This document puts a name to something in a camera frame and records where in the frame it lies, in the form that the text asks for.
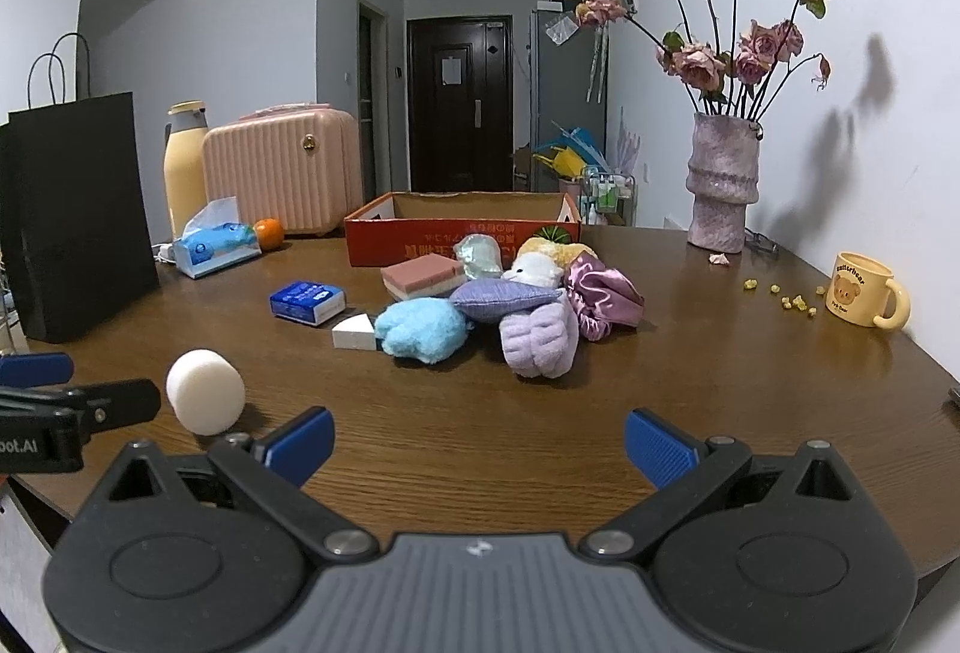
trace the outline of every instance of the bottle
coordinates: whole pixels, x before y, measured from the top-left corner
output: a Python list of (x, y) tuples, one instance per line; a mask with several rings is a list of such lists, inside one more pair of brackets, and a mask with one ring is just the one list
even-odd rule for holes
[(163, 182), (170, 209), (170, 230), (179, 239), (184, 226), (206, 206), (203, 185), (203, 137), (206, 109), (203, 101), (186, 101), (170, 107), (167, 145), (163, 156)]

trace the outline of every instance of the tissue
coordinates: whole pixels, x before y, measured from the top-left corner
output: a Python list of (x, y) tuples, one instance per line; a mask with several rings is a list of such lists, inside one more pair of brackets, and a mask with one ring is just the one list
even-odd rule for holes
[(240, 222), (236, 196), (211, 201), (173, 243), (176, 268), (190, 279), (261, 254), (253, 228)]

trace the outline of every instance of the white sponge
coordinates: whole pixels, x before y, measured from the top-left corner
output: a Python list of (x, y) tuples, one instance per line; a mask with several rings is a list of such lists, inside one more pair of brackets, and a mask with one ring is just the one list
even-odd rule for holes
[(213, 436), (237, 422), (247, 390), (240, 373), (213, 350), (191, 350), (170, 367), (167, 398), (184, 428)]
[(341, 350), (376, 350), (373, 323), (365, 314), (353, 315), (333, 327), (333, 346)]

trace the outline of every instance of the black paper bag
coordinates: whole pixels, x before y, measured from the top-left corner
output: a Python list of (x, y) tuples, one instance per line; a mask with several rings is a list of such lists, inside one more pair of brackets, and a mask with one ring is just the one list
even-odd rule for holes
[(160, 286), (133, 94), (10, 114), (0, 128), (0, 251), (23, 332), (75, 339)]

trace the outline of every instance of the cylindrical foam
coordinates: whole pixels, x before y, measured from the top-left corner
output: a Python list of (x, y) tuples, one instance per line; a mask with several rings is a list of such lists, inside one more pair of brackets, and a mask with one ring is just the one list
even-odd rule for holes
[(213, 436), (237, 422), (247, 391), (227, 360), (213, 350), (191, 350), (170, 367), (167, 398), (184, 428)]

